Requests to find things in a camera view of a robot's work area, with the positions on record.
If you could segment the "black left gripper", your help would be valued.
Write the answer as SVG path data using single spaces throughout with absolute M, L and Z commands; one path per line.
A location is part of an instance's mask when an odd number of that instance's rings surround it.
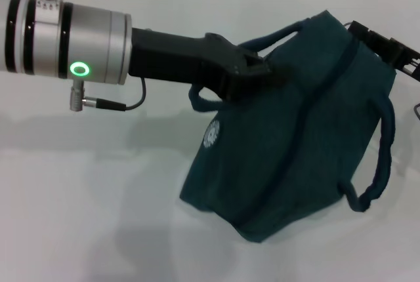
M 286 83 L 261 57 L 215 33 L 192 38 L 134 28 L 131 41 L 132 77 L 203 86 L 231 102 Z

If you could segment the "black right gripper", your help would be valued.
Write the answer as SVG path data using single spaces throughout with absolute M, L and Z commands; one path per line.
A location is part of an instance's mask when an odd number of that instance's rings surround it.
M 357 21 L 352 21 L 347 30 L 395 70 L 419 81 L 419 53 L 401 42 L 387 39 Z

